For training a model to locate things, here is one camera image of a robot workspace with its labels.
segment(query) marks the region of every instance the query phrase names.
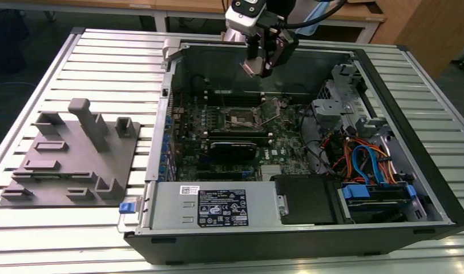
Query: power supply label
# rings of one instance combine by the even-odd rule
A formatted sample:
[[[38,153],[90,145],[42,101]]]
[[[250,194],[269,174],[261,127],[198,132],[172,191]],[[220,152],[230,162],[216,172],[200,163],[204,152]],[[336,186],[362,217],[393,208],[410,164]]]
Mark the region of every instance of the power supply label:
[[[246,226],[245,190],[200,190],[197,220],[200,227]]]

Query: motherboard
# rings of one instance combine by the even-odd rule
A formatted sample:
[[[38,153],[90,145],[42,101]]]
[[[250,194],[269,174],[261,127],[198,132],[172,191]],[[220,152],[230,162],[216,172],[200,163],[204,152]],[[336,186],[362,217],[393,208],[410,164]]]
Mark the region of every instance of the motherboard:
[[[188,102],[182,102],[185,98],[176,101],[178,181],[268,180],[261,167],[281,174],[310,173],[298,133],[304,105],[269,95],[253,99],[258,103],[253,107],[229,100],[210,106],[196,96]]]

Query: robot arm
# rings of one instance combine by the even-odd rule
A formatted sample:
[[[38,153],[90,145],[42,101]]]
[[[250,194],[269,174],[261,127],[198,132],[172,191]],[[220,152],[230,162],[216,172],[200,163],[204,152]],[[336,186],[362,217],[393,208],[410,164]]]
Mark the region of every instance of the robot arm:
[[[316,24],[334,13],[345,2],[346,0],[338,0],[336,7],[313,20],[286,24],[296,0],[232,0],[225,14],[226,26],[246,37],[246,58],[241,66],[249,76],[268,77],[272,68],[282,65],[289,59],[298,41],[294,33],[286,29]]]

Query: white label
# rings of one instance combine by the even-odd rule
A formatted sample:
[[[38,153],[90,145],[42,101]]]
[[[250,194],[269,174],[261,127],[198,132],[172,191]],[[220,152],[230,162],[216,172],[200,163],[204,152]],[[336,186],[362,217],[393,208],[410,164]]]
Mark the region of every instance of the white label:
[[[180,186],[178,194],[181,195],[197,195],[200,186]]]
[[[373,18],[373,17],[366,17],[365,20],[366,21],[380,21],[380,22],[384,21],[382,18]]]
[[[150,5],[129,4],[129,7],[142,7],[149,9]]]

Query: metal table surface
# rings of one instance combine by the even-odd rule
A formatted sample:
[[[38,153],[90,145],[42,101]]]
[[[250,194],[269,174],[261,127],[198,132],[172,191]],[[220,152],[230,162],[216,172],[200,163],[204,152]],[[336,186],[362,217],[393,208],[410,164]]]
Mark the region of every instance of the metal table surface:
[[[66,112],[73,97],[92,100],[90,110],[101,112],[105,120],[125,115],[142,124],[126,195],[142,193],[164,72],[161,47],[168,37],[220,38],[92,29],[70,34],[0,145],[0,193],[37,134],[30,125],[37,112],[61,111],[64,119],[74,119]],[[410,53],[385,45],[301,43],[365,50],[464,206],[464,120]],[[382,256],[172,267],[149,265],[124,242],[120,232],[130,229],[136,222],[136,215],[120,216],[116,208],[0,209],[0,274],[120,271],[464,274],[464,232]]]

